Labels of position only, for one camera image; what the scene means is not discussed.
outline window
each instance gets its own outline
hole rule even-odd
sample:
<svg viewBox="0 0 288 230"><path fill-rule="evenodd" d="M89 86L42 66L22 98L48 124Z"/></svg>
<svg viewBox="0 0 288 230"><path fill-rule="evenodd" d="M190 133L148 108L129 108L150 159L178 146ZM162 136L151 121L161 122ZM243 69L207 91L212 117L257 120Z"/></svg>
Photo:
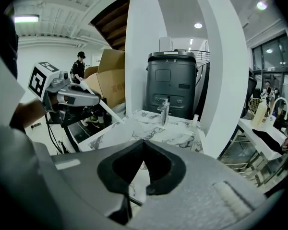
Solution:
<svg viewBox="0 0 288 230"><path fill-rule="evenodd" d="M280 73L271 74L270 87L272 88L272 90L278 89L279 91L281 91L282 77L283 75Z"/></svg>
<svg viewBox="0 0 288 230"><path fill-rule="evenodd" d="M288 37L282 35L253 49L254 70L288 67Z"/></svg>
<svg viewBox="0 0 288 230"><path fill-rule="evenodd" d="M263 79L261 75L255 75L255 79L257 80L256 88L261 90L263 86Z"/></svg>
<svg viewBox="0 0 288 230"><path fill-rule="evenodd" d="M254 49L254 69L262 69L262 54L261 47L257 47Z"/></svg>
<svg viewBox="0 0 288 230"><path fill-rule="evenodd" d="M279 48L283 55L283 64L288 67L288 37L284 36L279 39Z"/></svg>
<svg viewBox="0 0 288 230"><path fill-rule="evenodd" d="M277 40L262 45L264 55L264 68L278 68L283 66Z"/></svg>

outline white bottle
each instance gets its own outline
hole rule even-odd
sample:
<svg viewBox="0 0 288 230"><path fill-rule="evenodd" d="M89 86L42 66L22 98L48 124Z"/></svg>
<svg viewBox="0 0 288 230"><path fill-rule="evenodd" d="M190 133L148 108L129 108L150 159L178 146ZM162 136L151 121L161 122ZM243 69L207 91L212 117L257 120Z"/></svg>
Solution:
<svg viewBox="0 0 288 230"><path fill-rule="evenodd" d="M195 114L195 115L194 115L194 118L193 118L193 122L192 122L192 124L193 124L194 127L195 127L196 124L197 124L197 120L198 120L198 115Z"/></svg>
<svg viewBox="0 0 288 230"><path fill-rule="evenodd" d="M264 115L267 111L267 101L264 99L257 108L254 119L251 122L251 125L255 128L259 127L264 119Z"/></svg>
<svg viewBox="0 0 288 230"><path fill-rule="evenodd" d="M273 114L269 115L269 117L265 119L264 126L266 128L272 127L275 120L276 120L276 111L274 111Z"/></svg>

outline black cap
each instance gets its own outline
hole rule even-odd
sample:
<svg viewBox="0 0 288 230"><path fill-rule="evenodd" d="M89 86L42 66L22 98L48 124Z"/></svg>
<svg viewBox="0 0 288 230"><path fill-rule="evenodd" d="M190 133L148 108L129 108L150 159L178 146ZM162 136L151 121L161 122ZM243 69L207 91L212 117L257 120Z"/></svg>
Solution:
<svg viewBox="0 0 288 230"><path fill-rule="evenodd" d="M78 53L78 57L81 57L82 59L85 59L85 54L84 54L84 52L83 51L80 51L79 53Z"/></svg>

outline white marble surface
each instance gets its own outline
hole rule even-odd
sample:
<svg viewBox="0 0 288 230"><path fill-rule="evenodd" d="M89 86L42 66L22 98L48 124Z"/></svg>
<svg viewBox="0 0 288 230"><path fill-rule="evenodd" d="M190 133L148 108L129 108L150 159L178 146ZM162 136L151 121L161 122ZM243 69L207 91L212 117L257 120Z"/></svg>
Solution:
<svg viewBox="0 0 288 230"><path fill-rule="evenodd" d="M192 120L169 116L167 124L161 126L159 124L160 114L143 110L137 110L132 116L125 117L123 120L125 124L116 122L81 142L79 144L80 150L90 151L131 140L146 139L165 142L176 146L178 149L203 152L201 138L204 133L199 122L194 127ZM130 197L144 202L146 200L146 187L149 184L149 173L143 162L129 186Z"/></svg>

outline person's arm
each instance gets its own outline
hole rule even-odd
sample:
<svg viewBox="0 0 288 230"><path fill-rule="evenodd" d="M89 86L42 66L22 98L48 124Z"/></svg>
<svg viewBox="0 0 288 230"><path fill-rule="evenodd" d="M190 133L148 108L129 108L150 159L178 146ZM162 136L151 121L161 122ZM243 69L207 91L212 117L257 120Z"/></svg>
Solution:
<svg viewBox="0 0 288 230"><path fill-rule="evenodd" d="M80 81L80 77L79 77L78 74L75 74L74 76L75 76L76 79L78 79Z"/></svg>
<svg viewBox="0 0 288 230"><path fill-rule="evenodd" d="M73 64L73 66L72 66L72 70L71 70L71 73L73 74L73 77L74 78L76 78L77 80L79 80L80 81L80 77L79 77L79 75L77 74L77 64Z"/></svg>
<svg viewBox="0 0 288 230"><path fill-rule="evenodd" d="M57 98L51 99L52 104L58 103ZM33 100L29 103L19 103L15 115L19 122L22 123L24 128L27 128L35 121L39 120L46 114L46 111L39 100Z"/></svg>

